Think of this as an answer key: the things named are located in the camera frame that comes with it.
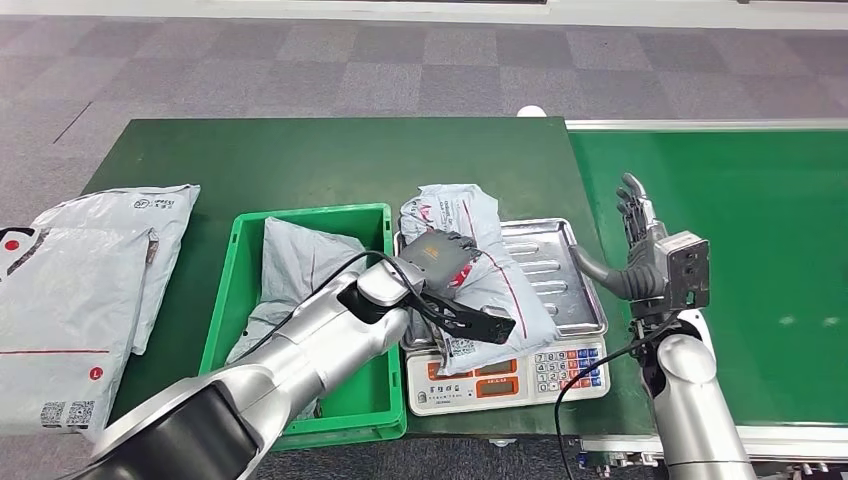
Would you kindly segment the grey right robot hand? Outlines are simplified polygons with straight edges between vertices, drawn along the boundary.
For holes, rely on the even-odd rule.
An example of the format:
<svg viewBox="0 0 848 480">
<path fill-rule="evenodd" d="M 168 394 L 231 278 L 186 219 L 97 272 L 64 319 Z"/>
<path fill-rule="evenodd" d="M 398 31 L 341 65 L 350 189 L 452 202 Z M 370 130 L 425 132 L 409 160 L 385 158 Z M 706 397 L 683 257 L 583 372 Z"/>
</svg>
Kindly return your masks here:
<svg viewBox="0 0 848 480">
<path fill-rule="evenodd" d="M 668 236 L 666 227 L 656 216 L 641 181 L 629 172 L 621 180 L 624 186 L 616 189 L 616 195 L 628 244 L 626 267 L 614 269 L 593 259 L 579 245 L 570 248 L 572 257 L 582 274 L 621 300 L 640 302 L 662 297 L 667 280 L 655 258 L 655 245 Z"/>
</svg>

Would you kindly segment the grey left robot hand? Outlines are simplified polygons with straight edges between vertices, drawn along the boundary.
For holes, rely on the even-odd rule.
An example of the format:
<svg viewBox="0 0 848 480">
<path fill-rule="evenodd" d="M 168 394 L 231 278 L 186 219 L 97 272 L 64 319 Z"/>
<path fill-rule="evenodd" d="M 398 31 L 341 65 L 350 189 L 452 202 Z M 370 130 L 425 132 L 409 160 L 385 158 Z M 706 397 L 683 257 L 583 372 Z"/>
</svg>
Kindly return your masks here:
<svg viewBox="0 0 848 480">
<path fill-rule="evenodd" d="M 399 257 L 423 273 L 426 292 L 453 299 L 481 254 L 471 237 L 430 229 L 408 242 Z"/>
</svg>

